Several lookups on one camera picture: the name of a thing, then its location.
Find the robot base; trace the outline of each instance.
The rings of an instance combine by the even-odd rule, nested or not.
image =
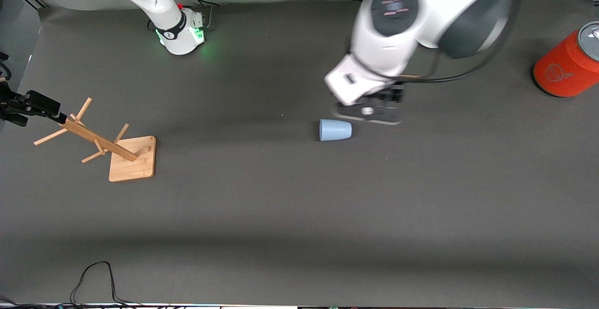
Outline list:
[[[156,168],[156,137],[145,136],[121,139],[117,144],[135,153],[138,157],[134,162],[130,162],[112,153],[109,181],[117,183],[118,181],[154,176],[154,169]]]
[[[402,83],[396,83],[378,93],[363,96],[350,106],[337,102],[332,113],[338,118],[397,125],[402,122],[398,106],[403,100],[404,87]]]
[[[191,53],[197,46],[205,41],[204,19],[202,13],[193,12],[191,9],[182,9],[186,16],[186,23],[183,30],[174,40],[167,40],[158,34],[160,43],[174,55],[185,55]]]

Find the black clamp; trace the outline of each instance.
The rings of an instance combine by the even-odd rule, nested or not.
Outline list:
[[[405,85],[396,82],[372,95],[360,97],[355,104],[345,106],[337,103],[333,114],[359,121],[396,125],[402,122],[399,104],[403,102]]]
[[[0,121],[24,127],[27,117],[22,115],[42,116],[59,124],[66,122],[66,115],[60,112],[60,103],[33,90],[20,95],[10,89],[7,81],[0,81]]]

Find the wooden base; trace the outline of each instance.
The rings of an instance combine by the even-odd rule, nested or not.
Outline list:
[[[117,144],[135,153],[138,157],[134,162],[130,162],[112,153],[109,181],[116,183],[118,181],[154,176],[154,167],[156,166],[156,137],[145,136],[121,139]]]

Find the can lid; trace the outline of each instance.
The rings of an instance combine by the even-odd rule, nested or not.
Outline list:
[[[580,28],[578,46],[588,57],[599,62],[599,21],[587,23]]]

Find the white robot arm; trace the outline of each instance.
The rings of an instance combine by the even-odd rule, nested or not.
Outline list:
[[[418,43],[451,58],[489,47],[507,23],[509,0],[363,0],[350,53],[325,82],[345,106],[393,85]]]
[[[204,42],[200,13],[179,8],[174,0],[130,0],[152,20],[161,43],[175,55],[187,54]]]

